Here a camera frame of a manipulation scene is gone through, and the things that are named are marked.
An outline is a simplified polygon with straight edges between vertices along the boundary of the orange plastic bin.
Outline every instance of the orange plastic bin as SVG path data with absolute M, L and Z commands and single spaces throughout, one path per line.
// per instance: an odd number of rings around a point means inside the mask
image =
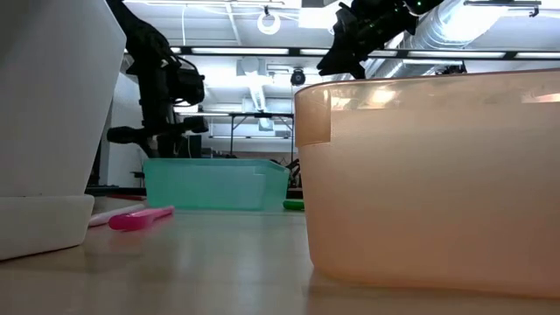
M 560 71 L 296 95 L 311 260 L 360 283 L 560 298 Z

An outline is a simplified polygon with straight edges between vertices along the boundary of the teal plastic bin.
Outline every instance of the teal plastic bin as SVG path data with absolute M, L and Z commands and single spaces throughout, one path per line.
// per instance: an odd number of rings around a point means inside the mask
M 289 170 L 267 160 L 153 158 L 144 164 L 148 203 L 177 209 L 282 209 Z

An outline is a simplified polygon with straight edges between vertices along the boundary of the pink toothbrush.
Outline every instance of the pink toothbrush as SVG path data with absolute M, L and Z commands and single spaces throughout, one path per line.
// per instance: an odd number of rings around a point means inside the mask
M 149 228 L 153 221 L 173 214 L 174 206 L 144 209 L 135 213 L 119 214 L 108 221 L 108 226 L 114 230 L 136 231 Z

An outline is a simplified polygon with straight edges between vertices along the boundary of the white container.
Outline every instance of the white container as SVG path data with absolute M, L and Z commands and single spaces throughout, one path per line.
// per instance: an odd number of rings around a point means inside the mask
M 311 259 L 395 287 L 560 298 L 560 71 L 296 95 Z
M 3 259 L 83 241 L 126 38 L 104 0 L 3 2 L 0 26 Z

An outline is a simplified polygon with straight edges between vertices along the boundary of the wooden table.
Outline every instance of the wooden table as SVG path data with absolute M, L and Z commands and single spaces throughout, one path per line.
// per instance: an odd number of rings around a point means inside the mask
M 300 213 L 178 213 L 149 230 L 0 263 L 10 315 L 543 315 L 560 301 L 371 289 L 313 271 Z

